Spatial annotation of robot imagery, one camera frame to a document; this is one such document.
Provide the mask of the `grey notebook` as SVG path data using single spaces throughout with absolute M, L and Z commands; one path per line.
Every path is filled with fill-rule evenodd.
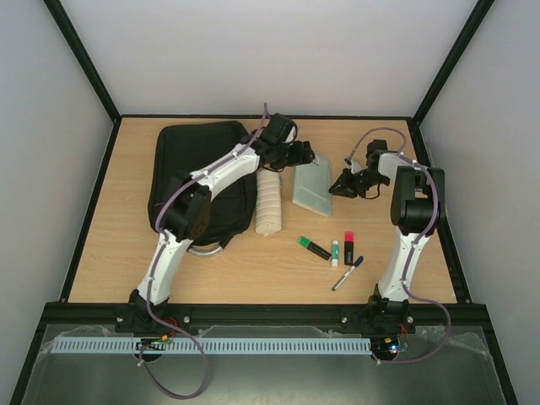
M 294 171 L 292 203 L 324 217 L 332 215 L 329 192 L 331 163 L 316 156 L 308 165 L 298 165 Z

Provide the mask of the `cream fabric pencil case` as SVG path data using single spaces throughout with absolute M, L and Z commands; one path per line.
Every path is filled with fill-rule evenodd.
M 270 236 L 282 229 L 282 198 L 279 173 L 259 170 L 256 173 L 255 231 Z

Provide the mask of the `black student backpack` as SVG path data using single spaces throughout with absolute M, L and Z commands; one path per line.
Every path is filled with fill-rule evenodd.
M 189 174 L 222 158 L 250 134 L 238 121 L 168 126 L 157 138 L 148 220 L 155 230 L 161 206 L 181 185 L 179 175 Z M 225 248 L 250 227 L 257 201 L 257 175 L 248 174 L 224 189 L 211 203 L 208 227 L 193 242 L 200 251 L 219 244 Z

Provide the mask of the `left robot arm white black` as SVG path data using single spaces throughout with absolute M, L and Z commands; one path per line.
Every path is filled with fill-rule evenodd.
M 315 153 L 298 126 L 264 114 L 254 132 L 238 121 L 164 128 L 156 143 L 148 219 L 159 241 L 141 283 L 131 292 L 127 328 L 164 327 L 165 307 L 182 258 L 193 246 L 226 246 L 251 222 L 256 172 L 307 165 Z

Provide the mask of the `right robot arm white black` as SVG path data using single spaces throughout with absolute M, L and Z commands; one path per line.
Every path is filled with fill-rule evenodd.
M 393 186 L 390 218 L 397 238 L 386 271 L 375 285 L 360 321 L 371 333 L 411 332 L 411 284 L 421 253 L 445 218 L 445 172 L 430 169 L 402 151 L 390 151 L 385 140 L 376 139 L 368 144 L 365 167 L 348 156 L 329 192 L 339 197 L 367 198 L 371 187 L 381 185 Z

